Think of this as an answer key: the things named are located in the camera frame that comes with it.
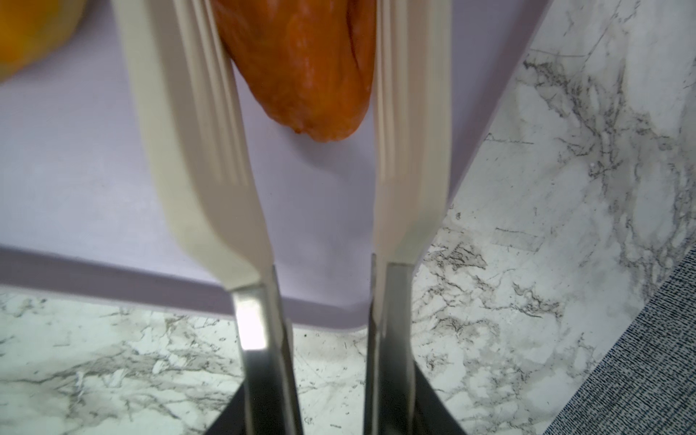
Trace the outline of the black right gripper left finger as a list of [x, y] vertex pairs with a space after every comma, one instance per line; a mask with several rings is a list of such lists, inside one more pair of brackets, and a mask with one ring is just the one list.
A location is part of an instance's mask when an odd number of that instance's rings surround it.
[[246, 435], [245, 384], [241, 384], [227, 407], [205, 432], [206, 435]]

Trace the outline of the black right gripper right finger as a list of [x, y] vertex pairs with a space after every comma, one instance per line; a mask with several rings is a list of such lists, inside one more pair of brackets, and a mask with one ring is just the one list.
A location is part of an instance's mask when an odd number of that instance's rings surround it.
[[421, 368], [415, 364], [415, 410], [413, 433], [415, 435], [466, 435], [439, 399]]

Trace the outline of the metal tongs with white tips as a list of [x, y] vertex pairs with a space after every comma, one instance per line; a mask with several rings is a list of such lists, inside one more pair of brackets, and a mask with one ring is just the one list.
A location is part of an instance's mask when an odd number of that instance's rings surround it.
[[[212, 5], [116, 1], [112, 7], [170, 232], [219, 281], [234, 310], [246, 434], [299, 434], [291, 328]], [[413, 273], [448, 206], [452, 15], [449, 1], [382, 1], [376, 9], [367, 434], [414, 434]]]

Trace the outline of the red-brown triangular pastry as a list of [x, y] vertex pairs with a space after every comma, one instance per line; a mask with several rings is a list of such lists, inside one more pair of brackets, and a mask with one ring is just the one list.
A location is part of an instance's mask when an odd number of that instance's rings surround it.
[[215, 1], [217, 29], [266, 114], [319, 142], [342, 141], [368, 110], [375, 1]]

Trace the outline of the glazed donut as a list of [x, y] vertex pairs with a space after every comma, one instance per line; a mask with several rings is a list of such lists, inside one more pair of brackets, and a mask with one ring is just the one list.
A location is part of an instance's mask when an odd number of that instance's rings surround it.
[[1, 3], [4, 82], [65, 45], [80, 25], [86, 0], [7, 0]]

